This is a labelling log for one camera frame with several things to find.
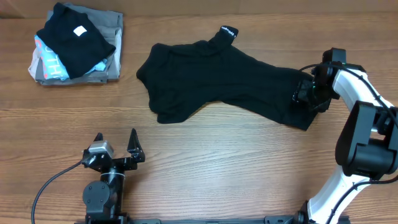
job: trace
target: black shirt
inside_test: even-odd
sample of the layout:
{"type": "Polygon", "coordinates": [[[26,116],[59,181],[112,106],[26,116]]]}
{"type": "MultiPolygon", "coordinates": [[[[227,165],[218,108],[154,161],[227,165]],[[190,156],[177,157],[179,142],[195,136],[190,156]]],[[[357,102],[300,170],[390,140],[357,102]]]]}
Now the black shirt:
{"type": "Polygon", "coordinates": [[[185,121],[206,102],[222,101],[273,121],[306,130],[315,117],[292,103],[307,74],[278,68],[244,54],[231,44],[238,34],[223,26],[208,42],[155,44],[137,78],[149,93],[149,107],[160,123],[185,121]]]}

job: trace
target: wooden table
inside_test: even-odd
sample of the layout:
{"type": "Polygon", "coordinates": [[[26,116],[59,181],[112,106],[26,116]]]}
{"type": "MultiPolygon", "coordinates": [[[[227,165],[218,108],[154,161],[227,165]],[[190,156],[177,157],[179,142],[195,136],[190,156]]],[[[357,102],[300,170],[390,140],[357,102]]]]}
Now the wooden table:
{"type": "MultiPolygon", "coordinates": [[[[208,40],[220,26],[239,29],[233,45],[264,62],[291,68],[347,50],[372,84],[398,105],[398,14],[269,14],[130,17],[124,21],[122,74],[106,85],[44,87],[27,72],[43,19],[0,21],[0,223],[30,223],[37,191],[81,159],[102,132],[127,156],[136,128],[147,160],[127,172],[124,211],[163,220],[259,218],[293,214],[333,172],[335,144],[348,117],[342,100],[308,131],[277,124],[223,103],[210,103],[180,124],[159,124],[137,69],[155,43],[208,40]]],[[[55,180],[37,205],[37,223],[85,216],[84,187],[99,173],[78,167],[55,180]]],[[[396,223],[398,184],[370,186],[345,213],[353,223],[396,223]]]]}

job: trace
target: blue fabric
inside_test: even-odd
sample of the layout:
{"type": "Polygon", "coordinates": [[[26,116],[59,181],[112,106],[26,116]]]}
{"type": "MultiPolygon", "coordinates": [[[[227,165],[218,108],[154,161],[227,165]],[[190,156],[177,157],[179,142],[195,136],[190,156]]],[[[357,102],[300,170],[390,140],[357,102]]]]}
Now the blue fabric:
{"type": "MultiPolygon", "coordinates": [[[[59,60],[58,55],[54,51],[52,51],[49,47],[47,47],[46,44],[43,42],[43,40],[41,40],[37,35],[35,35],[35,44],[37,50],[39,51],[40,58],[43,61],[44,78],[46,80],[55,78],[55,79],[60,79],[62,81],[69,78],[67,69],[62,64],[61,60],[59,60]]],[[[102,62],[96,64],[87,73],[90,73],[94,70],[97,71],[105,70],[106,68],[105,63],[106,59],[103,59],[102,62]]]]}

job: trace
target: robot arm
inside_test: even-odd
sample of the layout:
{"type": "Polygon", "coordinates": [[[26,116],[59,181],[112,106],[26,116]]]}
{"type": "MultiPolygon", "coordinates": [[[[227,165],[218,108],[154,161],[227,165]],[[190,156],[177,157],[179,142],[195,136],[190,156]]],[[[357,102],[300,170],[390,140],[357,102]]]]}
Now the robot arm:
{"type": "MultiPolygon", "coordinates": [[[[369,82],[364,71],[350,70],[369,82]]],[[[391,141],[396,139],[396,127],[384,114],[385,111],[369,88],[358,77],[344,70],[336,72],[331,86],[342,97],[351,114],[336,145],[338,165],[321,191],[307,203],[308,221],[318,224],[327,223],[339,199],[354,184],[371,179],[379,180],[384,174],[391,174],[397,169],[397,146],[394,140],[391,141]],[[385,140],[371,139],[371,131],[386,135],[385,140]]],[[[393,106],[384,98],[380,99],[387,107],[393,106]]],[[[361,185],[351,191],[332,215],[330,223],[338,223],[343,210],[368,185],[361,185]]]]}

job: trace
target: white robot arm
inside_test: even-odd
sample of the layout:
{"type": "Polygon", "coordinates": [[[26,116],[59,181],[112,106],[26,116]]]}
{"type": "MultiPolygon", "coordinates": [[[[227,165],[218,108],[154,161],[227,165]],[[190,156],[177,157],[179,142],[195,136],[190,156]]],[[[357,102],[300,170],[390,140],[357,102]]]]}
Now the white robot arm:
{"type": "MultiPolygon", "coordinates": [[[[368,82],[368,75],[366,73],[359,70],[351,71],[361,75],[364,80],[368,82]]],[[[369,91],[367,86],[360,79],[354,77],[352,74],[344,70],[340,70],[336,74],[336,77],[333,81],[333,89],[342,97],[350,112],[357,101],[372,103],[374,106],[381,106],[369,91]]],[[[381,100],[388,107],[393,106],[384,98],[381,98],[381,100]]],[[[344,175],[342,167],[337,165],[334,173],[327,180],[321,191],[319,191],[316,196],[308,201],[307,209],[309,219],[316,221],[316,223],[319,224],[326,223],[328,217],[330,216],[331,210],[336,205],[337,201],[344,195],[344,193],[347,192],[353,184],[364,181],[369,181],[369,177],[363,177],[360,175],[351,175],[348,177],[344,175]]],[[[368,184],[358,187],[357,190],[352,191],[343,200],[335,212],[335,215],[331,219],[331,224],[336,224],[338,222],[343,210],[349,205],[355,196],[357,196],[357,194],[359,194],[360,191],[367,186],[368,184]]]]}
{"type": "MultiPolygon", "coordinates": [[[[355,74],[362,77],[363,81],[346,70],[338,70],[334,76],[334,80],[333,80],[333,84],[332,84],[332,88],[333,88],[334,92],[342,97],[348,110],[351,112],[357,102],[361,102],[361,103],[365,103],[365,104],[368,103],[367,105],[369,105],[369,103],[370,103],[374,107],[382,108],[381,107],[382,105],[380,105],[380,103],[375,99],[374,93],[372,93],[370,91],[369,87],[366,86],[366,84],[364,83],[364,81],[369,83],[367,74],[364,71],[357,70],[357,69],[350,69],[350,71],[354,72],[355,74]]],[[[372,88],[374,90],[376,95],[379,95],[377,93],[377,91],[373,88],[372,85],[369,85],[369,86],[370,86],[370,88],[372,88]]],[[[386,101],[384,98],[380,97],[380,100],[388,108],[393,107],[393,105],[390,102],[386,101]]],[[[357,112],[358,109],[356,108],[355,110],[356,110],[355,114],[352,116],[360,116],[357,112]]],[[[379,115],[370,116],[370,119],[368,119],[369,123],[367,126],[366,125],[361,126],[362,123],[360,123],[360,122],[362,122],[362,121],[360,120],[360,118],[358,118],[358,120],[356,120],[356,118],[351,118],[350,124],[346,124],[345,129],[351,128],[351,130],[353,130],[353,125],[355,124],[358,126],[358,129],[360,127],[364,128],[364,129],[365,129],[365,127],[368,127],[371,129],[371,131],[378,132],[379,130],[377,130],[377,126],[374,125],[375,120],[377,120],[378,118],[379,118],[379,115]]],[[[344,138],[347,139],[347,132],[345,132],[343,130],[341,135],[342,136],[340,136],[340,138],[339,138],[339,142],[341,141],[341,143],[340,144],[338,143],[336,146],[336,161],[338,163],[339,163],[338,157],[340,156],[338,154],[339,153],[338,147],[340,147],[343,144],[347,145],[347,143],[350,143],[351,149],[353,149],[352,148],[353,144],[351,142],[347,142],[347,141],[343,142],[344,138]]],[[[355,139],[355,137],[352,137],[352,138],[348,137],[348,139],[352,140],[352,141],[357,141],[357,139],[355,139]]],[[[357,143],[357,145],[355,147],[367,147],[367,146],[368,145],[367,145],[366,141],[365,142],[359,141],[359,143],[357,143]]],[[[386,172],[386,173],[390,174],[390,173],[394,172],[396,169],[396,161],[394,161],[396,159],[396,153],[394,154],[395,146],[391,146],[391,144],[390,144],[389,146],[384,145],[384,147],[386,147],[387,150],[392,151],[393,154],[391,154],[391,155],[394,156],[392,165],[391,165],[392,170],[389,170],[386,172]]],[[[366,149],[366,150],[367,151],[363,151],[365,153],[368,153],[366,156],[371,156],[371,152],[369,152],[371,150],[368,150],[368,149],[366,149]]],[[[352,156],[352,158],[355,158],[355,156],[360,157],[359,154],[358,155],[354,154],[352,156]]],[[[308,201],[308,203],[307,203],[308,222],[315,222],[317,224],[329,224],[329,223],[336,224],[336,223],[338,223],[339,217],[340,217],[341,213],[343,212],[343,210],[349,205],[349,203],[355,198],[355,196],[357,196],[357,194],[359,194],[360,191],[362,191],[364,188],[366,188],[369,184],[360,185],[356,189],[352,190],[348,195],[346,195],[346,197],[343,199],[343,201],[340,202],[339,205],[337,205],[338,208],[334,212],[332,212],[333,209],[335,208],[336,204],[339,202],[339,200],[341,198],[343,198],[344,194],[346,192],[348,192],[348,190],[354,184],[358,184],[358,183],[362,183],[362,182],[368,183],[371,180],[371,177],[372,177],[372,179],[375,177],[374,175],[371,175],[369,173],[367,175],[367,172],[361,170],[361,169],[363,169],[363,167],[357,166],[357,167],[355,167],[355,169],[356,170],[354,172],[349,172],[349,171],[345,172],[343,170],[342,166],[340,166],[340,165],[336,166],[334,173],[327,180],[326,184],[322,187],[321,191],[319,191],[319,193],[317,193],[316,196],[314,196],[313,198],[311,198],[308,201]]],[[[378,180],[383,174],[384,173],[382,173],[382,174],[378,173],[376,180],[378,180]]]]}

